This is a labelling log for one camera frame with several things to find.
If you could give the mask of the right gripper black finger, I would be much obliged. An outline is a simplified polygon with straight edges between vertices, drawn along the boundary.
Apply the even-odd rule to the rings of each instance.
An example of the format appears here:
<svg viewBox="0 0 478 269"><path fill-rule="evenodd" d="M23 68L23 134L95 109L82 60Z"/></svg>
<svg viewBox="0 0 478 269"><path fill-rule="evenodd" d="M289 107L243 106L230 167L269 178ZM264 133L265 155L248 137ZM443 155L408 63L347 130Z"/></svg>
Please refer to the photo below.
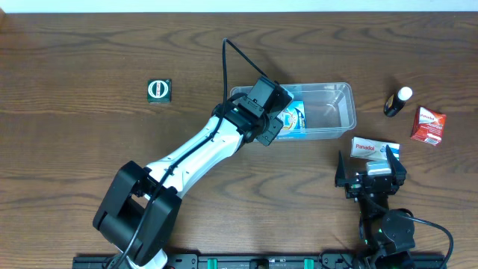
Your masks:
<svg viewBox="0 0 478 269"><path fill-rule="evenodd" d="M387 161L391 168L391 174L394 177L398 185L403 185L406 180L407 170L406 168L397 160L393 152L391 151L390 146L386 146L385 153L387 156Z"/></svg>
<svg viewBox="0 0 478 269"><path fill-rule="evenodd" d="M341 151L338 152L338 166L335 173L335 187L343 187L347 183L347 172Z"/></svg>

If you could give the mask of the green Zam-Buk ointment box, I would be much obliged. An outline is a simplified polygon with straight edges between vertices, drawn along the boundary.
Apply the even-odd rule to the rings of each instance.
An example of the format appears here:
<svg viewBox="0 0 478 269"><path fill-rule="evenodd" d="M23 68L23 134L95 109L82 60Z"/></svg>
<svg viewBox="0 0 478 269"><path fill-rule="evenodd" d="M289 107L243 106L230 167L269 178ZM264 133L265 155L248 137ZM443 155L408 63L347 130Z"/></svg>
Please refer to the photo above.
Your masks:
<svg viewBox="0 0 478 269"><path fill-rule="evenodd" d="M147 84L148 103L171 103L172 80L171 79L150 79Z"/></svg>

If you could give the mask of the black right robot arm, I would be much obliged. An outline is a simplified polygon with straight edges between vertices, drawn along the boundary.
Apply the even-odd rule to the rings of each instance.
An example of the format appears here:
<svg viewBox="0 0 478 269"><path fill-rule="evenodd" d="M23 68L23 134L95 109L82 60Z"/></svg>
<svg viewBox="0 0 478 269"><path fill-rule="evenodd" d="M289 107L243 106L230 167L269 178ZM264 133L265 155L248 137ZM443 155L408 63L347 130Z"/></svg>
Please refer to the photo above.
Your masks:
<svg viewBox="0 0 478 269"><path fill-rule="evenodd" d="M388 198L404 184L407 171L389 147L386 160L368 163L365 171L347 175L344 158L338 156L335 187L345 190L347 199L359 204L359 235L367 249L352 259L353 268L415 268L410 249L415 247L415 225L407 209L391 209Z"/></svg>

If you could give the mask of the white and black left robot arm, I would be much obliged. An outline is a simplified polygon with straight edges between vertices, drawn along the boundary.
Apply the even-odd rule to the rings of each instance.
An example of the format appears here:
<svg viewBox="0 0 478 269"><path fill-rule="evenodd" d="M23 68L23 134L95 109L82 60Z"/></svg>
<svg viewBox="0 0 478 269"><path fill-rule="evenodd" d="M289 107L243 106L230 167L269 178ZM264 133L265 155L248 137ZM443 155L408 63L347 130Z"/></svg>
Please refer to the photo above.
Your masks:
<svg viewBox="0 0 478 269"><path fill-rule="evenodd" d="M279 115L293 99L262 76L250 92L225 96L205 127L174 152L145 167L124 164L93 218L93 227L121 252L105 268L164 268L163 248L185 194L244 144L258 140L269 146L283 127Z"/></svg>

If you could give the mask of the blue fever patch box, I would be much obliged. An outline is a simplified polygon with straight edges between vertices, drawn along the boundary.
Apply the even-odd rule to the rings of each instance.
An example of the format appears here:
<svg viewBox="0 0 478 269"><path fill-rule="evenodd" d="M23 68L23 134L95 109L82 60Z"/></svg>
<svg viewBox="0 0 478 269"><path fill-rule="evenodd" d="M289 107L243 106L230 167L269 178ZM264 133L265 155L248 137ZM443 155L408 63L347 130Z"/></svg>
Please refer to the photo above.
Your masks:
<svg viewBox="0 0 478 269"><path fill-rule="evenodd" d="M283 127L277 135L277 139L291 140L305 138L306 121L304 101L292 101L279 115L279 119L283 122Z"/></svg>

